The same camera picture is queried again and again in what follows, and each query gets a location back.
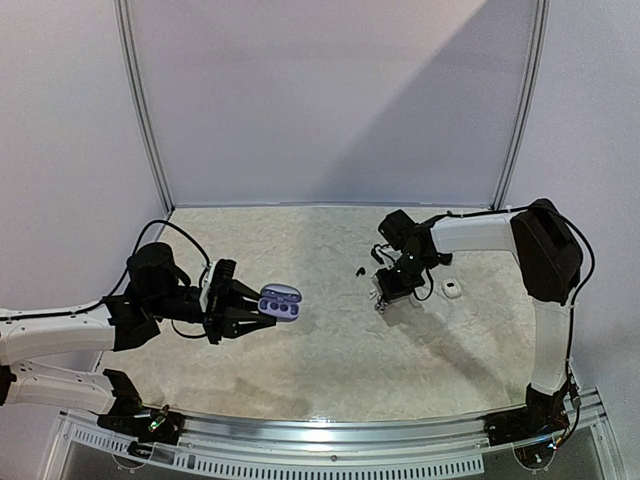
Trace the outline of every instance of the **white wall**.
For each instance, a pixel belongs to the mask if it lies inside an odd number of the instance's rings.
[[[0,305],[92,301],[119,278],[140,228],[163,216],[113,2],[1,2],[0,45]],[[56,412],[0,408],[1,478],[37,477]]]
[[[131,2],[174,201],[492,203],[535,4]]]
[[[548,196],[597,255],[574,343],[632,479],[640,478],[640,3],[552,1],[507,203]]]

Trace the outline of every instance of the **black cable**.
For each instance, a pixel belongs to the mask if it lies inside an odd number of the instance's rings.
[[[431,296],[431,294],[433,293],[433,284],[434,284],[434,282],[433,282],[433,277],[431,276],[431,272],[429,271],[429,269],[428,269],[428,268],[427,268],[425,271],[427,272],[427,278],[429,278],[429,283],[430,283],[431,287],[429,287],[429,294],[428,294],[426,297],[424,297],[424,298],[420,298],[420,297],[418,297],[418,294],[416,293],[416,289],[415,289],[415,288],[413,289],[413,296],[414,296],[414,297],[416,298],[416,300],[418,300],[419,302],[424,302],[425,300],[428,300],[428,299],[429,299],[429,297]]]
[[[596,269],[596,255],[595,252],[593,251],[593,248],[591,247],[591,244],[589,243],[589,240],[587,240],[587,237],[584,235],[584,233],[582,233],[582,231],[576,227],[576,225],[569,220],[567,217],[565,217],[564,215],[562,215],[561,213],[545,206],[545,205],[535,205],[535,204],[531,204],[528,205],[526,207],[517,207],[517,208],[513,208],[513,209],[502,209],[502,210],[495,210],[495,211],[485,211],[485,212],[474,212],[474,213],[470,213],[470,214],[454,214],[451,212],[447,212],[447,216],[448,217],[455,217],[455,218],[464,218],[464,217],[479,217],[479,216],[484,216],[484,215],[495,215],[498,213],[512,213],[512,212],[521,212],[524,210],[534,210],[534,209],[540,209],[540,210],[544,210],[548,213],[550,213],[551,215],[559,218],[560,220],[562,220],[566,225],[568,225],[568,227],[573,230],[573,232],[578,235],[578,237],[580,238],[580,240],[582,241],[582,243],[585,245],[585,247],[587,248],[587,252],[589,253],[589,261],[590,261],[590,266],[589,266],[589,271],[587,272],[587,275],[584,277],[584,279],[578,283],[578,286],[576,287],[575,291],[573,292],[573,295],[571,296],[571,299],[569,301],[569,338],[567,340],[567,353],[566,353],[566,358],[565,358],[565,374],[567,377],[567,381],[570,383],[571,385],[571,381],[574,378],[573,377],[573,372],[571,371],[571,366],[569,364],[570,359],[571,359],[571,348],[573,345],[573,334],[574,334],[574,324],[575,324],[575,305],[576,305],[576,299],[578,297],[578,293],[580,293],[580,291],[582,290],[582,288],[587,284],[587,282],[591,279],[591,277],[593,276],[595,269]],[[577,395],[577,391],[572,394],[572,402],[574,401],[573,396]],[[578,398],[577,403],[576,403],[576,407],[575,407],[575,411],[576,411],[576,418],[573,421],[573,425],[571,426],[571,430],[569,430],[569,433],[566,434],[566,429],[565,432],[563,432],[562,436],[560,437],[560,439],[558,440],[558,442],[556,443],[557,447],[559,448],[560,446],[564,445],[567,440],[569,440],[569,438],[571,438],[571,436],[574,434],[574,432],[576,431],[576,429],[578,428],[578,423],[580,422],[580,399]]]
[[[182,338],[188,338],[189,340],[198,340],[200,338],[204,338],[207,336],[206,333],[201,333],[199,335],[188,335],[186,333],[182,333],[180,330],[176,328],[176,325],[173,320],[171,320],[171,326],[173,327],[173,331],[180,335]]]
[[[379,253],[380,255],[382,255],[383,257],[387,257],[389,260],[391,260],[391,263],[393,263],[393,265],[395,266],[395,264],[396,264],[396,260],[394,260],[394,259],[393,259],[393,257],[392,257],[391,255],[389,255],[388,253],[386,253],[386,252],[382,251],[382,249],[383,249],[383,248],[388,247],[388,246],[389,246],[389,244],[387,244],[387,245],[380,245],[379,243],[376,243],[376,244],[373,246],[373,248],[375,248],[375,249],[378,251],[378,253]]]
[[[149,223],[147,223],[144,226],[144,228],[142,229],[142,231],[138,235],[138,239],[136,241],[135,246],[133,247],[132,255],[135,254],[138,251],[138,248],[140,247],[140,243],[142,242],[142,238],[144,237],[144,234],[147,233],[147,230],[149,230],[149,228],[151,226],[156,225],[158,223],[160,223],[162,225],[166,225],[167,227],[171,227],[175,231],[177,231],[178,233],[183,235],[187,240],[189,240],[198,249],[198,251],[202,254],[202,256],[204,257],[205,261],[207,262],[207,265],[211,265],[211,261],[209,260],[209,256],[207,255],[207,252],[204,251],[202,246],[198,242],[196,242],[196,240],[191,235],[189,235],[187,232],[185,232],[182,228],[178,227],[177,225],[169,222],[168,220],[161,220],[161,219],[151,220]],[[49,313],[44,312],[44,313],[32,313],[32,314],[26,314],[26,315],[16,315],[15,317],[0,317],[0,321],[28,320],[28,319],[33,319],[33,318],[47,318],[47,317],[66,317],[68,315],[81,315],[83,313],[90,312],[91,310],[95,310],[96,308],[100,307],[101,305],[104,305],[105,302],[111,296],[113,296],[113,294],[116,293],[118,288],[120,288],[120,285],[122,285],[122,282],[124,281],[126,275],[127,275],[127,269],[125,268],[124,272],[122,272],[122,275],[120,276],[120,279],[116,283],[115,287],[113,287],[111,289],[111,291],[106,296],[102,297],[101,300],[97,301],[93,305],[89,305],[88,307],[84,307],[84,308],[81,308],[79,310],[67,310],[67,311],[64,311],[64,312],[49,312]]]
[[[566,437],[564,436],[564,434],[562,435],[562,437],[560,437],[561,440],[559,440],[558,443],[556,444],[557,448],[560,448],[562,445],[567,443],[567,440],[571,438],[571,436],[574,434],[574,432],[578,428],[579,422],[580,422],[580,407],[576,408],[576,418],[573,421],[573,426],[571,427],[569,434]]]

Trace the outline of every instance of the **robotic arm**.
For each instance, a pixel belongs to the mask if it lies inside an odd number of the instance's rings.
[[[583,255],[563,218],[549,200],[541,199],[506,213],[438,215],[420,224],[398,210],[378,228],[388,242],[381,252],[386,268],[375,274],[381,313],[425,285],[423,273],[432,282],[429,270],[450,264],[455,252],[509,251],[519,264],[535,309],[535,364],[526,406],[485,419],[492,445],[566,429],[563,399],[569,392],[579,401],[568,353]],[[372,255],[382,260],[375,250]]]
[[[142,442],[177,443],[183,416],[167,407],[144,407],[125,373],[75,372],[28,359],[137,348],[160,333],[158,322],[165,318],[201,324],[216,345],[223,337],[238,338],[276,325],[278,317],[260,311],[261,295],[233,278],[235,266],[232,260],[219,260],[203,273],[201,286],[192,286],[175,264],[171,247],[155,242],[127,260],[130,282],[122,295],[71,309],[0,310],[0,405],[84,409],[96,413],[103,428]]]

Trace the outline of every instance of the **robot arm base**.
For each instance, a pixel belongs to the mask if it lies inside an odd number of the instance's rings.
[[[553,395],[540,393],[529,385],[526,406],[484,417],[489,444],[503,445],[564,430],[569,425],[564,407],[568,391],[569,382]]]
[[[116,433],[136,437],[140,443],[177,445],[184,428],[184,415],[142,405],[138,391],[123,372],[106,369],[103,374],[113,385],[116,397],[111,410],[98,416],[98,426]]]

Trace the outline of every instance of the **small white object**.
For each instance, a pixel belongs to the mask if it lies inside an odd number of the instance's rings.
[[[448,278],[442,282],[442,291],[447,298],[460,298],[462,296],[462,290],[460,285],[453,278]]]

